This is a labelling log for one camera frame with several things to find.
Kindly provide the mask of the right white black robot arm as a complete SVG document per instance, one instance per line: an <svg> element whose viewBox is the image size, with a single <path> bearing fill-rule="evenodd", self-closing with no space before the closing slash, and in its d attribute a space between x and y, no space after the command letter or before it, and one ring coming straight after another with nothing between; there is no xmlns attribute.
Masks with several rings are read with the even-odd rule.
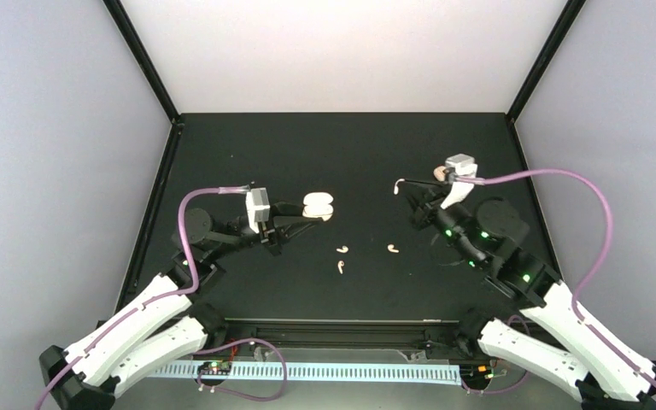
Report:
<svg viewBox="0 0 656 410"><path fill-rule="evenodd" d="M459 355L510 361L561 388L584 409L656 408L656 360L620 342L573 302L571 289L549 264L522 248L529 227L510 202L491 197L468 210L457 185L439 181L399 179L394 192L407 199L415 228L436 228L512 310L554 339L554 344L537 340L474 308L452 335Z"/></svg>

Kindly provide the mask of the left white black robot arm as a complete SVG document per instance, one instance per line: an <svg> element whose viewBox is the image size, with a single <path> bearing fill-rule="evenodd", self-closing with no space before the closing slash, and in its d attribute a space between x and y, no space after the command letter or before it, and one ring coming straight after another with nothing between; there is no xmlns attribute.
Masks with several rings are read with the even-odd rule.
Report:
<svg viewBox="0 0 656 410"><path fill-rule="evenodd" d="M110 409L138 381L173 360L225 341L225 318L207 302L225 275L218 259L256 246L279 255L285 243L327 221L333 207L276 202L260 213L220 222L206 210L185 212L186 233L197 268L192 285L189 262L179 251L168 268L112 318L65 348L52 345L39 356L47 392L61 409Z"/></svg>

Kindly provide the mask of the pink earbuds charging case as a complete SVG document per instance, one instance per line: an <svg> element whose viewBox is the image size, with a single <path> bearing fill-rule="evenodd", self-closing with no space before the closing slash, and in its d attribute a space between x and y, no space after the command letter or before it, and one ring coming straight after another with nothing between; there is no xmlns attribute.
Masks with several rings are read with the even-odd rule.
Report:
<svg viewBox="0 0 656 410"><path fill-rule="evenodd" d="M327 192L310 192L303 198L302 215L306 218L329 220L334 212L333 196Z"/></svg>

